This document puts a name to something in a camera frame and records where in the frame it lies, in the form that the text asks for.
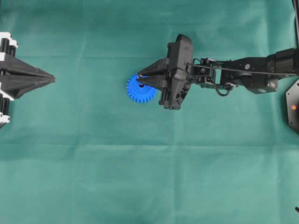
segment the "green tablecloth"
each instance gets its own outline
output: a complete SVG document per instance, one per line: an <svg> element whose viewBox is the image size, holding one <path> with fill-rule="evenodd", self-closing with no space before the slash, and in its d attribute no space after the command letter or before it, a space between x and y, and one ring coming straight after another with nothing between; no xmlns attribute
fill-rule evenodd
<svg viewBox="0 0 299 224"><path fill-rule="evenodd" d="M126 81L177 34L194 56L295 46L290 0L10 0L0 31L56 83L0 130L2 224L297 224L299 136L285 92L193 86L180 111L132 102Z"/></svg>

